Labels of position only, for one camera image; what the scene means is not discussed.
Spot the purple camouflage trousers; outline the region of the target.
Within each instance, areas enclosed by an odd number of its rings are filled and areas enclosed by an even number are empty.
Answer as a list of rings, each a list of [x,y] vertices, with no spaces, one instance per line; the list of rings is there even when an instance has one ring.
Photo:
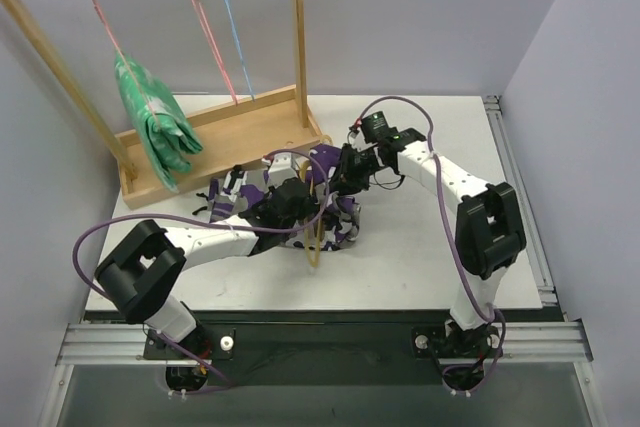
[[[341,150],[320,144],[309,151],[310,158],[287,167],[287,179],[278,180],[267,165],[246,170],[233,167],[226,176],[210,180],[208,191],[199,196],[207,205],[211,223],[247,214],[260,226],[295,228],[295,233],[260,233],[259,253],[275,246],[306,248],[310,251],[337,251],[354,242],[360,230],[361,205],[355,197],[335,190],[325,199],[324,174],[331,175],[339,164]]]

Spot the yellow plastic hanger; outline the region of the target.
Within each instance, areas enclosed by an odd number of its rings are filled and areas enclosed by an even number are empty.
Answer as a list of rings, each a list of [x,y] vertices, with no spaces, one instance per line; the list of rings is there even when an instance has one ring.
[[[323,134],[320,137],[320,144],[333,146],[333,140],[331,136],[327,134]],[[300,180],[306,182],[306,174],[308,171],[312,170],[311,161],[304,160],[302,163],[296,161],[295,166],[297,167],[297,174]],[[310,181],[310,193],[314,193],[315,191],[315,181],[313,177]],[[318,268],[320,263],[320,241],[324,232],[323,221],[320,219],[319,226],[316,226],[315,223],[311,223],[310,227],[305,227],[302,231],[302,247],[296,247],[293,245],[294,242],[285,243],[286,248],[291,249],[302,249],[305,252],[306,260],[311,268],[311,270],[315,270]]]

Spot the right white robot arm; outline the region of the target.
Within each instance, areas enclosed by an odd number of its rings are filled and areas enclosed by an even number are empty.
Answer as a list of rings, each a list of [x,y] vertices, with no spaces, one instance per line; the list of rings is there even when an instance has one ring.
[[[423,140],[358,150],[345,143],[330,185],[341,194],[369,187],[369,178],[390,168],[434,194],[461,287],[450,309],[455,323],[443,331],[446,348],[464,355],[477,346],[477,328],[497,318],[495,298],[509,267],[526,248],[517,194],[506,183],[491,184],[431,150]]]

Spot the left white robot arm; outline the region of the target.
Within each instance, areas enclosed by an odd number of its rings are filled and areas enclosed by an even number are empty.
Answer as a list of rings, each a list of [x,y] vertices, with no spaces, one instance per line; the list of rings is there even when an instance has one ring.
[[[179,357],[203,355],[208,335],[171,295],[180,274],[215,260],[261,254],[317,212],[309,188],[292,178],[269,188],[249,209],[207,228],[164,228],[143,220],[101,262],[95,279],[127,323],[151,327]]]

